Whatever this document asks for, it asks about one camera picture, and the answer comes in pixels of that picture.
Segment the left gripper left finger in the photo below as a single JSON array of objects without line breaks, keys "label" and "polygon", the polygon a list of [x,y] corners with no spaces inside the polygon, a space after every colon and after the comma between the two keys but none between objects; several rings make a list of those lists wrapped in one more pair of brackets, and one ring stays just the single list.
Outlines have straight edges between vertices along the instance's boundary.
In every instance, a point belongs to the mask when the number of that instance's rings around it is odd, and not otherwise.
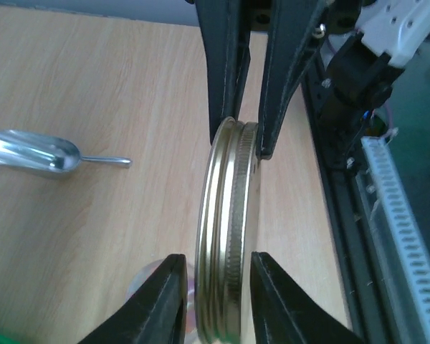
[{"label": "left gripper left finger", "polygon": [[160,297],[145,297],[125,303],[116,313],[83,338],[81,343],[183,343],[186,326],[186,256],[170,254],[175,259],[171,276],[176,279]]}]

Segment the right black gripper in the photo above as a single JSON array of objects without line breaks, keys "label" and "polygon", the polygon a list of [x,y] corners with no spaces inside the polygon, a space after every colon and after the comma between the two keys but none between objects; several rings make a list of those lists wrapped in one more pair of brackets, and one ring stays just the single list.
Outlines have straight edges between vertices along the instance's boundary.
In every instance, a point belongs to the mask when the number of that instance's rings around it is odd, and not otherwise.
[{"label": "right black gripper", "polygon": [[362,44],[355,27],[364,1],[250,1],[254,29],[268,35],[259,100],[257,157],[274,153],[288,105],[302,76],[331,34],[354,31],[327,67],[335,94],[354,108],[376,108],[403,72]]}]

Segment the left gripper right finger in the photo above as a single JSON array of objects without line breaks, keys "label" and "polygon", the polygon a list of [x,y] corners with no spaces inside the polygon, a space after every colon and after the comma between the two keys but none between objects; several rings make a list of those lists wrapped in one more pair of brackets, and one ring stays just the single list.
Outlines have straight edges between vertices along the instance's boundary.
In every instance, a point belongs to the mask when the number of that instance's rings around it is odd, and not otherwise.
[{"label": "left gripper right finger", "polygon": [[257,343],[362,343],[322,309],[266,252],[252,252],[252,317]]}]

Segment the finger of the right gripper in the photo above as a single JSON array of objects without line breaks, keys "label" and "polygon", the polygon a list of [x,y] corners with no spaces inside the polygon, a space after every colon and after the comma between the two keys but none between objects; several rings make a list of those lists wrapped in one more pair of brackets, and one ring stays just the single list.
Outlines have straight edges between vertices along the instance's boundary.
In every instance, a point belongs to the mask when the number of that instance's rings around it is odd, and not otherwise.
[{"label": "finger of the right gripper", "polygon": [[247,1],[196,0],[206,54],[209,135],[213,141],[225,118],[237,119],[250,63]]}]

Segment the gold jar lid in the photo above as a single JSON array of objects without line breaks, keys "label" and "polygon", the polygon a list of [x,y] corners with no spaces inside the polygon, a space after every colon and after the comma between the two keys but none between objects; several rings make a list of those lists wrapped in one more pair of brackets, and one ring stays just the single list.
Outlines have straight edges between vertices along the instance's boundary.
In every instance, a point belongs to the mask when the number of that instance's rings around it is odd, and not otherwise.
[{"label": "gold jar lid", "polygon": [[226,118],[212,143],[199,212],[194,275],[202,343],[245,343],[250,261],[257,245],[261,165],[258,125]]}]

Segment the silver metal scoop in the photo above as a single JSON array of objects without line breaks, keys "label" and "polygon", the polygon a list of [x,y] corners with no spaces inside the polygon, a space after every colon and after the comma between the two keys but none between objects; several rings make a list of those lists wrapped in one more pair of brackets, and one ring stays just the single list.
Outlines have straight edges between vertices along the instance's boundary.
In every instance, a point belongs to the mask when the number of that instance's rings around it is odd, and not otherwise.
[{"label": "silver metal scoop", "polygon": [[86,156],[71,141],[23,130],[0,130],[0,166],[38,176],[59,178],[72,174],[82,162],[130,168],[125,157]]}]

